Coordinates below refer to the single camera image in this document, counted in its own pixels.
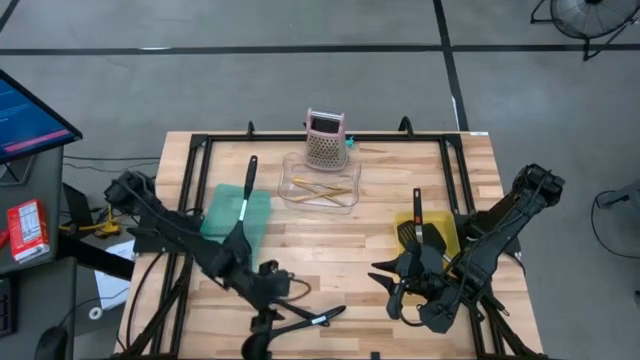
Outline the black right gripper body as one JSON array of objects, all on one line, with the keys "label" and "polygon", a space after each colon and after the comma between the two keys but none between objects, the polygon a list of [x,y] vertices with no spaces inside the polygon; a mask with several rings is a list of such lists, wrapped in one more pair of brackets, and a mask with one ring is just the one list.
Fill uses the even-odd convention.
[{"label": "black right gripper body", "polygon": [[[456,317],[452,321],[444,318],[443,320],[436,320],[435,324],[429,324],[428,319],[432,317],[429,314],[421,313],[428,302],[425,295],[429,277],[424,271],[420,257],[421,243],[418,242],[413,242],[404,247],[404,251],[396,257],[401,261],[401,272],[395,274],[398,277],[397,281],[394,280],[398,283],[398,291],[395,296],[389,296],[388,298],[387,314],[391,319],[401,320],[408,326],[425,326],[434,333],[444,334],[450,329]],[[409,321],[404,315],[403,301],[406,295],[417,295],[425,300],[424,303],[416,306],[419,315],[418,321]]]}]

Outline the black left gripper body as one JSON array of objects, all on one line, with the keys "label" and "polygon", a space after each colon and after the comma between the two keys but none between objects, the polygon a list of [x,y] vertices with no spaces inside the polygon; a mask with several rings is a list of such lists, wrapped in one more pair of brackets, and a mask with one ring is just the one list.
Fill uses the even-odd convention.
[{"label": "black left gripper body", "polygon": [[257,310],[268,307],[275,300],[287,297],[290,292],[291,275],[285,269],[270,276],[260,276],[258,271],[249,276],[247,301]]}]

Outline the black nylon ladle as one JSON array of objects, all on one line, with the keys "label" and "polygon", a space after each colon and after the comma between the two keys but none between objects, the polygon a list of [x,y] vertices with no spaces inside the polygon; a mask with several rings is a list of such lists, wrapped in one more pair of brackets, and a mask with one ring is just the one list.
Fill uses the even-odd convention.
[{"label": "black nylon ladle", "polygon": [[[325,317],[328,325],[322,327],[329,327],[330,321],[341,315],[346,310],[345,305],[340,305],[334,308],[331,308],[325,312],[322,312],[320,315]],[[272,353],[268,350],[269,344],[276,337],[283,335],[288,332],[301,330],[304,328],[312,327],[312,326],[321,326],[315,325],[313,320],[307,320],[302,318],[301,321],[297,323],[293,323],[284,327],[274,328],[272,325],[267,325],[265,323],[265,329],[261,333],[252,334],[244,341],[241,347],[241,355],[243,360],[271,360]]]}]

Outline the black slotted turner red mark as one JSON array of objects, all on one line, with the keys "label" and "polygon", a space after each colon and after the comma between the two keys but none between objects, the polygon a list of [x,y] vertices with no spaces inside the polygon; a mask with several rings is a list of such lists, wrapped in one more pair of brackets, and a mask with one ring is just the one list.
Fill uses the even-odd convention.
[{"label": "black slotted turner red mark", "polygon": [[396,235],[402,247],[423,239],[423,212],[421,189],[412,190],[412,212],[395,216]]}]

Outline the black nylon serving spoon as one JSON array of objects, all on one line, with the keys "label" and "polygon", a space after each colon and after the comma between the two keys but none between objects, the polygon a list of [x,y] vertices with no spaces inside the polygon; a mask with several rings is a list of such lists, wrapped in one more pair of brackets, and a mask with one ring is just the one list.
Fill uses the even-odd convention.
[{"label": "black nylon serving spoon", "polygon": [[228,234],[224,242],[225,245],[233,248],[236,252],[250,251],[250,245],[244,233],[244,218],[246,215],[246,211],[248,209],[250,196],[253,192],[254,182],[257,174],[257,168],[258,168],[258,156],[252,155],[249,159],[248,168],[246,172],[245,183],[244,183],[244,193],[243,193],[240,213],[233,229]]}]

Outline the yellow plastic bin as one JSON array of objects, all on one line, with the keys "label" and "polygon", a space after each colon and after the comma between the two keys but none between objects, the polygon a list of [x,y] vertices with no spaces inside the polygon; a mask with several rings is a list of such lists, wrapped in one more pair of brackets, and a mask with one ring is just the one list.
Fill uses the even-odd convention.
[{"label": "yellow plastic bin", "polygon": [[[400,212],[395,216],[397,238],[396,253],[401,254],[404,251],[404,246],[400,237],[400,225],[404,222],[413,219],[411,212]],[[460,251],[460,245],[458,241],[458,235],[456,232],[454,216],[450,211],[445,210],[428,210],[423,215],[423,222],[425,224],[432,223],[442,236],[445,244],[446,251],[443,255],[443,264],[447,265],[453,257]]]}]

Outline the teal plastic bin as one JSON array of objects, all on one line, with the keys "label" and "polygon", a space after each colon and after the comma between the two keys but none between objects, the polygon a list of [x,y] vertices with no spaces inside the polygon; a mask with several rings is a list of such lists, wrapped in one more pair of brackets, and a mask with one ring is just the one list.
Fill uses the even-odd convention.
[{"label": "teal plastic bin", "polygon": [[[229,184],[218,184],[212,203],[204,218],[200,231],[207,239],[222,244],[232,231],[239,217],[243,203],[244,189]],[[259,268],[259,251],[266,234],[271,216],[271,196],[268,191],[254,191],[245,212],[244,233],[251,247],[251,265],[254,271]]]}]

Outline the clear plastic bin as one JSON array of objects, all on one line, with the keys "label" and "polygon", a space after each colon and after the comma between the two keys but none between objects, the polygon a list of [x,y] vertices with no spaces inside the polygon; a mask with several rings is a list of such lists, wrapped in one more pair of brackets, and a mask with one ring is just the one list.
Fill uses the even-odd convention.
[{"label": "clear plastic bin", "polygon": [[[288,153],[282,162],[282,172],[277,193],[291,210],[314,211],[331,214],[349,214],[359,201],[359,180],[361,166],[348,163],[339,171],[322,171],[314,169],[305,163],[304,157],[297,153]],[[297,187],[292,180],[296,177],[312,182],[338,185],[351,190],[351,193],[337,195],[336,198],[346,204],[346,207],[334,204],[324,198],[304,202],[291,201],[292,197],[310,195],[311,192]],[[316,190],[329,192],[329,189],[313,186]]]}]

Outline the pink steel box grater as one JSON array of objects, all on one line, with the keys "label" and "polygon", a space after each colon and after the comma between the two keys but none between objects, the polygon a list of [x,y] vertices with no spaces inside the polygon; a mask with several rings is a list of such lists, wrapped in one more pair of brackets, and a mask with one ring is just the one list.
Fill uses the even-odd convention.
[{"label": "pink steel box grater", "polygon": [[309,108],[305,122],[305,162],[322,171],[342,170],[348,162],[344,113]]}]

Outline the white paper sheet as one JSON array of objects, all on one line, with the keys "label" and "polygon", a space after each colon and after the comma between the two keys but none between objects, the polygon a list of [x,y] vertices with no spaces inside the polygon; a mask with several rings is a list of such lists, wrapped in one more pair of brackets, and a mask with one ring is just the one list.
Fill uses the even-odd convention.
[{"label": "white paper sheet", "polygon": [[[106,251],[110,254],[134,261],[134,244],[134,240],[129,240],[112,245],[108,247]],[[94,275],[100,297],[100,305],[104,311],[126,302],[130,288],[129,280],[123,280],[97,270],[94,271]]]}]

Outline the black round object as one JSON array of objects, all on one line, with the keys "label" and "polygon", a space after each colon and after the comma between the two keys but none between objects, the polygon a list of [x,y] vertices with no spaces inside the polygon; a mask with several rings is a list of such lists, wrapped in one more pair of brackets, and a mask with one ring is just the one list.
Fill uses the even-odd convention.
[{"label": "black round object", "polygon": [[33,360],[65,360],[67,341],[68,333],[64,327],[46,329],[38,340]]}]

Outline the grey side desk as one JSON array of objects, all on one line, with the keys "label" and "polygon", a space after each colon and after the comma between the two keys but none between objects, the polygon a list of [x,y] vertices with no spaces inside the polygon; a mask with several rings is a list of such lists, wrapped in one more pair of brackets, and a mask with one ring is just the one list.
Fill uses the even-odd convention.
[{"label": "grey side desk", "polygon": [[[0,186],[0,230],[7,227],[7,210],[32,199],[43,203],[50,230],[59,223],[62,187],[61,147],[33,158],[28,180],[22,185]],[[0,249],[0,277],[10,277],[16,290],[17,331],[0,337],[0,360],[35,360],[40,338],[47,329],[66,331],[59,346],[60,360],[73,360],[76,305],[76,270],[73,258],[59,260],[58,240],[50,236],[50,251],[24,264],[14,261],[10,248]]]}]

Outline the red cardboard box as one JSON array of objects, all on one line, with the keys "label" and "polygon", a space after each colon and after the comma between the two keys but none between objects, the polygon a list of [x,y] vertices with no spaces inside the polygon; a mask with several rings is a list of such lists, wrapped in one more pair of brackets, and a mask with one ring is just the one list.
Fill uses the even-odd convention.
[{"label": "red cardboard box", "polygon": [[32,199],[7,210],[11,255],[25,263],[50,251],[46,212],[42,202]]}]

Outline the black keyboard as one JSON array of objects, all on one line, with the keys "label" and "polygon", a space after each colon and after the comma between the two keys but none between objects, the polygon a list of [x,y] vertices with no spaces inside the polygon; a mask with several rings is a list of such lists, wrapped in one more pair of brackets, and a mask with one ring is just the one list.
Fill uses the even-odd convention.
[{"label": "black keyboard", "polygon": [[0,278],[0,337],[16,331],[15,290],[10,278]]}]

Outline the tilted blue screen monitor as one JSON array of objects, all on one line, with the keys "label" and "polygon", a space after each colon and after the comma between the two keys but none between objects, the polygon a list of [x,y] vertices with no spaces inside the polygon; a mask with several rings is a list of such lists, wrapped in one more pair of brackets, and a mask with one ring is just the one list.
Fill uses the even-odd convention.
[{"label": "tilted blue screen monitor", "polygon": [[79,129],[0,69],[0,164],[82,139]]}]

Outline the black floor fan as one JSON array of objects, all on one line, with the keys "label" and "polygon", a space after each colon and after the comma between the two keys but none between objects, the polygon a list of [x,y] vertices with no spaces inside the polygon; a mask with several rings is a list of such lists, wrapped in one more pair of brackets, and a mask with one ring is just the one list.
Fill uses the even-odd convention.
[{"label": "black floor fan", "polygon": [[582,60],[606,49],[640,20],[640,0],[539,0],[529,23],[551,23],[563,35],[583,42]]}]

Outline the black aluminium table frame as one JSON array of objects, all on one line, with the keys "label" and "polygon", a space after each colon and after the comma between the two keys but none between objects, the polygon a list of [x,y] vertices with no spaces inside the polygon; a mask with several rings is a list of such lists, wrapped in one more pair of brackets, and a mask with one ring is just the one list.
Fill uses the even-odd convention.
[{"label": "black aluminium table frame", "polygon": [[471,137],[357,133],[311,112],[301,132],[193,134],[156,180],[126,172],[113,207],[184,257],[152,295],[156,313],[126,359],[547,360],[506,322],[491,283],[500,254],[555,205],[563,183],[524,167],[509,192]]}]

